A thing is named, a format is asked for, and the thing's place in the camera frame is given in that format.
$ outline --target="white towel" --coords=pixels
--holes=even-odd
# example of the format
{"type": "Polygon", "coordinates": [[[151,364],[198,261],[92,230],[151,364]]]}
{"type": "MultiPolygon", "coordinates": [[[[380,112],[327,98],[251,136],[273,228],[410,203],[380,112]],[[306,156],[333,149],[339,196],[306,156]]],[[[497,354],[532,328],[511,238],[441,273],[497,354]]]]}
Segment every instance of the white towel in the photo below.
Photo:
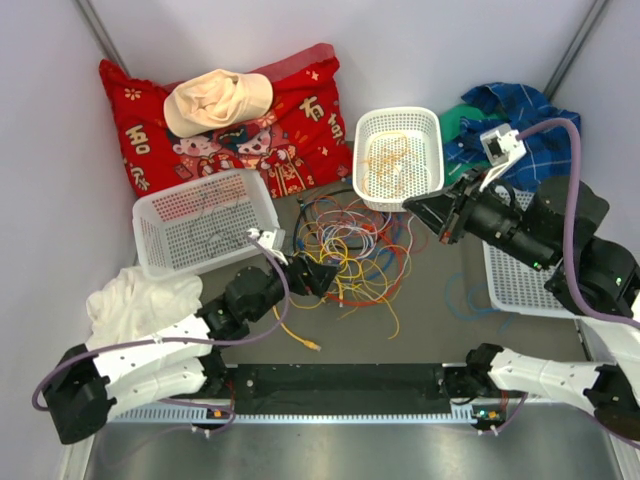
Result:
{"type": "Polygon", "coordinates": [[[87,348],[137,340],[170,327],[202,306],[201,293],[202,280],[195,275],[158,282],[147,279],[142,267],[123,268],[87,299],[93,322],[87,348]]]}

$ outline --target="blue plaid shirt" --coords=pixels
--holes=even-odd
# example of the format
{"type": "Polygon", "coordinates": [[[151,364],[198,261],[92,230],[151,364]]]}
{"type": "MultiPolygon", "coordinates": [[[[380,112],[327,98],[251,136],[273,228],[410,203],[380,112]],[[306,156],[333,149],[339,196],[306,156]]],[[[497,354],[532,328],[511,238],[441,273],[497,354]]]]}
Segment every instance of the blue plaid shirt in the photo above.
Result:
{"type": "MultiPolygon", "coordinates": [[[[487,83],[472,88],[462,96],[469,105],[487,115],[498,109],[509,118],[512,128],[520,132],[542,120],[563,117],[580,130],[580,115],[552,106],[535,88],[521,83],[487,83]]],[[[460,135],[444,145],[445,162],[454,165],[486,161],[480,134],[505,123],[503,120],[460,120],[460,135]]],[[[545,178],[568,175],[571,167],[569,135],[562,127],[552,128],[525,140],[527,155],[502,178],[519,190],[535,192],[545,178]]]]}

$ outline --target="beige cap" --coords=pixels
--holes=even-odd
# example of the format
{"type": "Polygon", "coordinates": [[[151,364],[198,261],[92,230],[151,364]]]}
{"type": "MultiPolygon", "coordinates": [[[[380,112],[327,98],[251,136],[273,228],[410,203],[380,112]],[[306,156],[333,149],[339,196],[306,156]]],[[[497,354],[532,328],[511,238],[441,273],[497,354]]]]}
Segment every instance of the beige cap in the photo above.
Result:
{"type": "Polygon", "coordinates": [[[273,88],[264,75],[214,70],[178,85],[164,101],[164,119],[182,138],[261,117],[273,88]]]}

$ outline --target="pillow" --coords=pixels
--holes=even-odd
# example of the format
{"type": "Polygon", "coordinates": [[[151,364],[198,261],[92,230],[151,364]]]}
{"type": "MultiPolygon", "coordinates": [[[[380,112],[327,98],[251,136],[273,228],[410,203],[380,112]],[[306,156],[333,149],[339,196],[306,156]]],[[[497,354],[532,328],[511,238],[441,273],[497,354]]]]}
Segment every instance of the pillow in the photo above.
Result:
{"type": "Polygon", "coordinates": [[[271,197],[326,185],[351,173],[333,47],[318,44],[255,73],[273,85],[262,117],[190,138],[178,138],[163,116],[179,83],[160,86],[130,78],[102,60],[100,76],[111,102],[120,150],[138,196],[229,168],[260,171],[271,197]]]}

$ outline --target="cable connector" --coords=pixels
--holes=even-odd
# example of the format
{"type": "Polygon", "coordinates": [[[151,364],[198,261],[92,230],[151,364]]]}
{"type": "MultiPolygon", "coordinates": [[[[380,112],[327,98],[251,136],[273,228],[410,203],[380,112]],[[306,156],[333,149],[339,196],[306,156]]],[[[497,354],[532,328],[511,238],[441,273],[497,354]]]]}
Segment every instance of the cable connector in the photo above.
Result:
{"type": "Polygon", "coordinates": [[[315,350],[316,352],[319,352],[322,350],[322,347],[320,345],[312,342],[311,340],[305,340],[304,342],[302,342],[302,344],[308,349],[315,350]]]}
{"type": "Polygon", "coordinates": [[[284,243],[284,230],[281,228],[274,228],[273,231],[250,228],[247,234],[249,238],[257,241],[261,247],[280,260],[284,265],[289,263],[287,257],[280,251],[284,243]]]}
{"type": "Polygon", "coordinates": [[[515,165],[518,160],[527,154],[522,140],[518,140],[518,130],[512,129],[508,123],[503,123],[497,128],[487,130],[480,135],[480,142],[484,148],[489,162],[493,165],[480,185],[482,192],[496,178],[515,165]]]}

